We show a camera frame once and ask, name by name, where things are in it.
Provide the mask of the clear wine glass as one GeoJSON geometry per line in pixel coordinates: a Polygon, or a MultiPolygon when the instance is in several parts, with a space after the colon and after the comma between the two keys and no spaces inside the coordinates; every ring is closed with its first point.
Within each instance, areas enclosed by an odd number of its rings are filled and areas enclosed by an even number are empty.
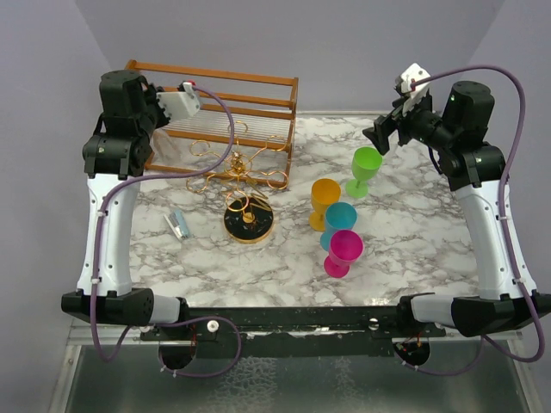
{"type": "Polygon", "coordinates": [[[180,159],[181,152],[176,142],[164,129],[158,129],[153,133],[152,145],[161,161],[175,162],[180,159]]]}

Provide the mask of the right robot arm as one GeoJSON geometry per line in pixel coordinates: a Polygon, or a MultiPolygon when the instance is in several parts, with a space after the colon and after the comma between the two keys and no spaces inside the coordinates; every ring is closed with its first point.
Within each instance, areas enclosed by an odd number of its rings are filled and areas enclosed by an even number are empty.
{"type": "Polygon", "coordinates": [[[411,110],[401,97],[393,102],[391,113],[362,132],[381,155],[388,153],[392,133],[398,134],[400,145],[415,139],[437,153],[435,164],[460,204],[474,247],[477,295],[422,293],[401,298],[395,325],[404,336],[415,336],[426,324],[451,327],[464,336],[488,335],[521,329],[550,313],[550,296],[538,292],[516,236],[504,234],[502,224],[511,217],[509,202],[498,198],[505,157],[485,141],[493,107],[487,86],[459,81],[442,114],[433,112],[430,95],[411,110]]]}

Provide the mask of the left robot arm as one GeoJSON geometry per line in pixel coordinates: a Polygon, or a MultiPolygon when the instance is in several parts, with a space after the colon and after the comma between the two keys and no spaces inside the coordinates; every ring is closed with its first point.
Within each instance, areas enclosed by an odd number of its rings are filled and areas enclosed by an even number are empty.
{"type": "Polygon", "coordinates": [[[192,83],[166,91],[138,71],[111,71],[99,85],[102,112],[83,148],[90,197],[84,265],[75,292],[61,299],[64,313],[85,322],[147,326],[160,323],[171,339],[185,337],[190,319],[184,303],[135,288],[129,244],[139,177],[152,154],[155,130],[197,113],[192,83]]]}

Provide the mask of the wooden dish rack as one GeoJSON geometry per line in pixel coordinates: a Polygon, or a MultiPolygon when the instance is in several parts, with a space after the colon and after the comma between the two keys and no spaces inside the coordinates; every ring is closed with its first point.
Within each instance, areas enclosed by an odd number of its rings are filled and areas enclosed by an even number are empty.
{"type": "Polygon", "coordinates": [[[297,77],[163,65],[134,59],[127,62],[126,68],[142,72],[149,80],[154,73],[173,76],[174,85],[164,88],[168,92],[177,91],[184,81],[196,81],[226,104],[227,110],[213,97],[201,92],[198,114],[186,120],[175,120],[164,128],[171,138],[225,145],[230,131],[234,131],[232,148],[235,151],[255,148],[262,153],[285,152],[284,173],[290,172],[299,90],[297,77]]]}

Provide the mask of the green plastic goblet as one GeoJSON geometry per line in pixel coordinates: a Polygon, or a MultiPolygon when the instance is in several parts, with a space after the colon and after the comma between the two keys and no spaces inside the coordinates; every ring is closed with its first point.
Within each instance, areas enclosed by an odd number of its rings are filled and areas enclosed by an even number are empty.
{"type": "Polygon", "coordinates": [[[383,156],[373,147],[358,148],[352,158],[351,171],[354,178],[345,185],[348,196],[360,199],[368,194],[368,181],[375,177],[382,165],[383,156]]]}

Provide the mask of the small blue white packet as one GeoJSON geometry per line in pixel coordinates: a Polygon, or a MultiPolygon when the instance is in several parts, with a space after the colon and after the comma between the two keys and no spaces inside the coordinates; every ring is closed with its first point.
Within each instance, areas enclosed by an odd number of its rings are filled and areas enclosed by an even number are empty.
{"type": "Polygon", "coordinates": [[[190,231],[181,210],[177,209],[164,215],[164,219],[178,240],[190,238],[190,231]]]}

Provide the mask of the orange plastic goblet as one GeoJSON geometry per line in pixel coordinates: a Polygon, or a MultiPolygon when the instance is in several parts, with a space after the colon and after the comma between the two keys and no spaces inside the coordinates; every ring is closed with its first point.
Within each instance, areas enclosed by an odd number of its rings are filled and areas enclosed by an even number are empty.
{"type": "Polygon", "coordinates": [[[309,225],[315,231],[325,230],[325,212],[330,205],[339,201],[340,196],[339,184],[330,178],[321,178],[313,183],[311,189],[313,212],[309,217],[309,225]]]}

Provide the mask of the blue plastic goblet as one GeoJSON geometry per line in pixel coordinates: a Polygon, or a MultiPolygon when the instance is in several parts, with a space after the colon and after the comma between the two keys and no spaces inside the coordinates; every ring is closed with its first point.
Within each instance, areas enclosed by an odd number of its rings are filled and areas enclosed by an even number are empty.
{"type": "Polygon", "coordinates": [[[356,209],[347,202],[336,202],[325,211],[325,230],[320,236],[323,250],[329,249],[331,237],[340,230],[351,230],[357,221],[356,209]]]}

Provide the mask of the pink plastic goblet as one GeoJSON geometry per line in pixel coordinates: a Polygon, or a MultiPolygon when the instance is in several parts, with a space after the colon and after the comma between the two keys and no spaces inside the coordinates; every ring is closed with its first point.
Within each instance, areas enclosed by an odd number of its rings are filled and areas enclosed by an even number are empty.
{"type": "Polygon", "coordinates": [[[363,240],[355,231],[336,231],[331,237],[328,256],[324,260],[325,272],[330,277],[343,278],[363,251],[363,240]]]}

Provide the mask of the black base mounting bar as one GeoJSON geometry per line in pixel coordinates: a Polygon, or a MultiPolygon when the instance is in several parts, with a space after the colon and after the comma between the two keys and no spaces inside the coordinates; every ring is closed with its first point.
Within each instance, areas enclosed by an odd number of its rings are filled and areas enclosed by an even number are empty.
{"type": "Polygon", "coordinates": [[[155,327],[142,333],[143,342],[163,347],[184,346],[196,341],[196,355],[232,358],[237,349],[234,328],[224,322],[210,332],[207,322],[215,316],[236,325],[244,357],[317,357],[339,355],[391,356],[395,342],[412,344],[445,336],[445,330],[426,324],[420,330],[403,330],[396,307],[222,307],[192,308],[192,318],[202,317],[194,327],[155,327]]]}

